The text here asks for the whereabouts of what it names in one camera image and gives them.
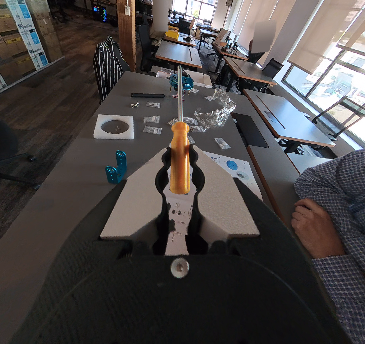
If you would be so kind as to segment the orange-handled screwdriver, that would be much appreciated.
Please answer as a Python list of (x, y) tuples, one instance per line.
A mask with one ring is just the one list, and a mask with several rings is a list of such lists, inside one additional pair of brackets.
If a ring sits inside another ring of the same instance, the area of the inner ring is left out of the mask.
[(171, 130), (171, 180), (170, 191), (177, 195), (185, 195), (190, 191), (190, 162), (189, 162), (189, 126), (183, 122), (183, 83), (182, 68), (177, 68), (178, 85), (178, 122)]

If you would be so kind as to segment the printed instruction booklet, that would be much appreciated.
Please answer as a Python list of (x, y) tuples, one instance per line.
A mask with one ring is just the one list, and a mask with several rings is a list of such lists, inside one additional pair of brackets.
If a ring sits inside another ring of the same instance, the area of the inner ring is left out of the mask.
[[(217, 164), (222, 165), (222, 167), (228, 171), (233, 178), (237, 178), (262, 200), (261, 192), (247, 161), (213, 154), (207, 151), (204, 152), (215, 160)], [(170, 184), (168, 184), (163, 192), (167, 199), (167, 207), (169, 209), (169, 219), (171, 223), (171, 232), (169, 233), (165, 254), (168, 256), (189, 255), (186, 247), (185, 236), (187, 235), (188, 224), (191, 219), (196, 187), (191, 181), (190, 191), (188, 194), (176, 195), (171, 193)]]

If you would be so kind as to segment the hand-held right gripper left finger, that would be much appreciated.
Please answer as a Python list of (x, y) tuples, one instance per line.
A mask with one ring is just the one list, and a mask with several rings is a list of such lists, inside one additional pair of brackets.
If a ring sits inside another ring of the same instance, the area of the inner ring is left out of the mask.
[(165, 254), (169, 216), (163, 191), (169, 183), (170, 151), (162, 149), (125, 181), (101, 239), (142, 241), (154, 254)]

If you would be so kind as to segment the white cardboard box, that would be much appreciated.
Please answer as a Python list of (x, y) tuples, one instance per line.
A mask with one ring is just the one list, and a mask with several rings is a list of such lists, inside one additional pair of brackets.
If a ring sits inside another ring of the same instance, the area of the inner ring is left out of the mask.
[(189, 74), (189, 76), (193, 79), (194, 87), (200, 86), (212, 88), (212, 82), (209, 75), (190, 70), (186, 70), (186, 73)]

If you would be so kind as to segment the wooden pillar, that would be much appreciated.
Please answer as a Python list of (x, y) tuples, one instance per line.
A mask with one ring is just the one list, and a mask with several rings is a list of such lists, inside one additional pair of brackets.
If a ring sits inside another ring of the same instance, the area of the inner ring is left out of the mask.
[(116, 0), (119, 46), (132, 72), (136, 69), (135, 0)]

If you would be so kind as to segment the striped jacket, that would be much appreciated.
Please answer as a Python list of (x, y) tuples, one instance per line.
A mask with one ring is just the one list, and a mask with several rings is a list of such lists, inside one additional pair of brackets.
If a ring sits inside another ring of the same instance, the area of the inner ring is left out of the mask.
[(119, 81), (125, 68), (127, 70), (130, 68), (122, 57), (118, 43), (110, 35), (106, 40), (97, 44), (93, 66), (101, 104)]

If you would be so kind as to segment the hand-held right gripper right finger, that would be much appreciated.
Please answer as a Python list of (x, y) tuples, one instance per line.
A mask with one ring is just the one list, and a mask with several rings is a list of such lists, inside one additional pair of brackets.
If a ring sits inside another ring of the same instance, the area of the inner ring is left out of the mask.
[(186, 235), (189, 254), (206, 254), (215, 241), (256, 238), (260, 232), (240, 193), (246, 187), (197, 146), (189, 147), (196, 187)]

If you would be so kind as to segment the crumpled clear plastic wrap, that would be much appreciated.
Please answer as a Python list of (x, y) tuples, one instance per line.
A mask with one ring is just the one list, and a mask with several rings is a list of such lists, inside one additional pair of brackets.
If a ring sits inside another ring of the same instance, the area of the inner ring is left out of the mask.
[(230, 99), (229, 92), (218, 87), (212, 96), (206, 96), (205, 99), (211, 102), (213, 109), (209, 112), (202, 112), (201, 108), (198, 108), (194, 112), (195, 117), (201, 123), (204, 131), (223, 127), (229, 115), (236, 108), (236, 103)]

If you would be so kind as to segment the beige roller blinds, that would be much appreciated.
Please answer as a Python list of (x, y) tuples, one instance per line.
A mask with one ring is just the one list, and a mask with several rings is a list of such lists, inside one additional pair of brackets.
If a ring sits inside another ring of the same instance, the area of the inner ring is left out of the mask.
[(288, 61), (312, 74), (334, 45), (364, 53), (364, 0), (243, 0), (234, 34), (246, 49), (259, 22), (276, 22), (261, 60)]

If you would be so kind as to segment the scattered small clear screw bags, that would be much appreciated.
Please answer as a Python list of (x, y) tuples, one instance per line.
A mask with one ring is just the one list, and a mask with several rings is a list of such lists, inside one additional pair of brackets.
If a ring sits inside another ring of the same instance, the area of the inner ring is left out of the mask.
[[(211, 105), (211, 102), (206, 100), (205, 97), (206, 96), (204, 96), (204, 101), (208, 102), (209, 105)], [(152, 123), (158, 123), (159, 119), (160, 119), (159, 115), (144, 117), (145, 126), (144, 126), (144, 129), (143, 129), (143, 132), (150, 133), (150, 134), (155, 134), (155, 135), (160, 135), (161, 132), (162, 132), (161, 127), (156, 127), (156, 126), (149, 125), (150, 123), (151, 124)], [(197, 120), (195, 115), (194, 115), (194, 117), (185, 117), (184, 116), (183, 117), (183, 122), (185, 122), (189, 126), (189, 129), (190, 129), (190, 131), (188, 132), (188, 140), (189, 140), (190, 144), (194, 144), (194, 142), (195, 142), (195, 141), (193, 141), (192, 136), (190, 136), (191, 133), (205, 133), (206, 132), (206, 131), (204, 131), (203, 127), (201, 126), (201, 123)], [(222, 137), (217, 137), (214, 140), (222, 150), (227, 150), (227, 149), (231, 148), (231, 146), (228, 145), (228, 143)]]

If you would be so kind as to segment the wrapped cardboard box pallet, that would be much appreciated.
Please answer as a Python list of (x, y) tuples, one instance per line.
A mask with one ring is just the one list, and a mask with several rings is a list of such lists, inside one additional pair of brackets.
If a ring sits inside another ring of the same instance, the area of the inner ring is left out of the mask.
[(62, 58), (49, 0), (0, 0), (0, 88)]

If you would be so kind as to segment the white foam frame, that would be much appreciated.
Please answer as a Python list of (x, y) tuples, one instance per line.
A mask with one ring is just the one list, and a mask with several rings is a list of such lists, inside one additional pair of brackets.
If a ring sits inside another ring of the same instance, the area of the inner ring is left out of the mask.
[(99, 114), (94, 129), (94, 138), (133, 140), (133, 116)]

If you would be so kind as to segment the long blue U bracket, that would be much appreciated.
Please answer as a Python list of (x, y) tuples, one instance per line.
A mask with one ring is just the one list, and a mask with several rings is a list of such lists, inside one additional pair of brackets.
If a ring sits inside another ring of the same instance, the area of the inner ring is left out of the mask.
[(116, 154), (117, 167), (116, 168), (112, 166), (105, 167), (107, 181), (110, 184), (118, 184), (122, 180), (127, 170), (127, 160), (125, 152), (117, 150), (115, 154)]

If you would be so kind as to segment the computer with coloured lights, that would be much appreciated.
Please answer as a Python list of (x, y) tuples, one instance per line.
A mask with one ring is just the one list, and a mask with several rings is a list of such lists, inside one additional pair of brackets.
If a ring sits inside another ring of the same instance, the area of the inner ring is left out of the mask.
[(98, 22), (107, 23), (107, 11), (106, 8), (101, 5), (93, 5), (93, 18)]

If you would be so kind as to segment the grey wooden-edged desk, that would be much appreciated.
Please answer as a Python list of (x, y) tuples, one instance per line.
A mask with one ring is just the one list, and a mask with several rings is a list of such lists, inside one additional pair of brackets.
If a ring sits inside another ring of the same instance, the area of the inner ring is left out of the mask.
[(285, 146), (286, 154), (299, 154), (297, 148), (300, 145), (335, 146), (328, 136), (285, 98), (247, 89), (244, 89), (244, 95), (273, 136), (287, 140), (286, 143), (279, 143), (280, 146)]
[(202, 68), (198, 50), (177, 43), (162, 41), (157, 50), (156, 58), (185, 67)]
[(231, 78), (228, 82), (226, 91), (229, 91), (233, 82), (237, 79), (246, 79), (253, 83), (263, 83), (268, 86), (275, 86), (277, 83), (270, 77), (263, 74), (255, 64), (244, 60), (234, 59), (224, 56), (223, 59), (229, 67)]

